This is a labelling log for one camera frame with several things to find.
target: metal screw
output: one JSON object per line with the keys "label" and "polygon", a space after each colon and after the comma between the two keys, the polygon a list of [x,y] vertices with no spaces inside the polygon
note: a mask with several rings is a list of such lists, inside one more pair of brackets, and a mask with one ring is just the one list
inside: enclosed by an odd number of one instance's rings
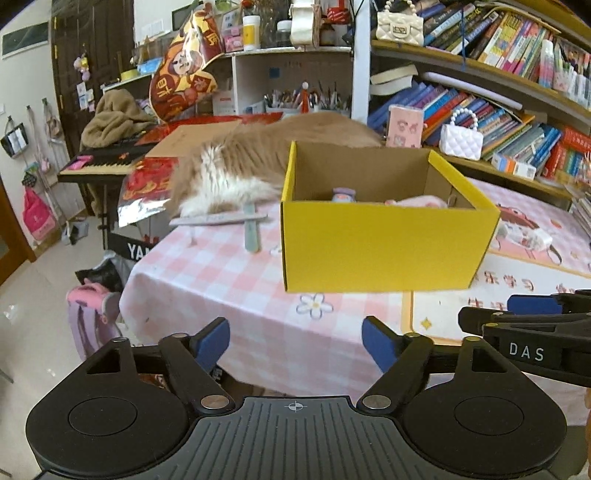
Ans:
{"label": "metal screw", "polygon": [[227,407],[229,403],[230,401],[223,395],[208,395],[201,400],[201,405],[209,410],[219,410]]}
{"label": "metal screw", "polygon": [[392,404],[390,399],[383,395],[368,395],[361,403],[371,410],[383,410]]}

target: wooden door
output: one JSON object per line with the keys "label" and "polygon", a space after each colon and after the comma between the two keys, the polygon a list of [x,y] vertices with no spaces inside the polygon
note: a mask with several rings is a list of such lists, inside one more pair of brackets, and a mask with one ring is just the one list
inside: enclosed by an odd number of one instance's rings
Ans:
{"label": "wooden door", "polygon": [[78,152],[84,127],[93,118],[80,110],[76,86],[82,81],[73,67],[86,52],[95,102],[102,96],[100,86],[129,70],[134,47],[134,0],[79,0],[51,20],[53,77],[61,122],[70,156]]}
{"label": "wooden door", "polygon": [[14,216],[0,179],[0,285],[27,259],[35,261],[35,254]]}

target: pink box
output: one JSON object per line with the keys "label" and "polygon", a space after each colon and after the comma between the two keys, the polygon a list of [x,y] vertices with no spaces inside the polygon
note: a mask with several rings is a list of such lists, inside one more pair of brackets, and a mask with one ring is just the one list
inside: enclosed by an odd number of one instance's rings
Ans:
{"label": "pink box", "polygon": [[390,105],[388,112],[386,147],[421,148],[423,111],[409,106]]}

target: white bottle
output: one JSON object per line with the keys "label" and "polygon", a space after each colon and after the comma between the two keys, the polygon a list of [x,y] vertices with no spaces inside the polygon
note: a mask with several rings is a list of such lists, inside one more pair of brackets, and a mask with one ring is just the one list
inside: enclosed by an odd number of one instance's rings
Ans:
{"label": "white bottle", "polygon": [[261,48],[261,17],[247,15],[242,18],[242,42],[244,51]]}

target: keyboard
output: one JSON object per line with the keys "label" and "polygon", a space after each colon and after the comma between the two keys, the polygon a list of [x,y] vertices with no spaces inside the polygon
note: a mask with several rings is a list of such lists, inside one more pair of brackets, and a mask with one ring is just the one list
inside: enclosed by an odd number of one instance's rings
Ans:
{"label": "keyboard", "polygon": [[[82,151],[59,172],[57,179],[71,183],[121,183],[132,171],[135,162],[143,158],[153,146],[115,145]],[[72,169],[72,165],[86,155],[91,155],[92,160],[81,168]]]}

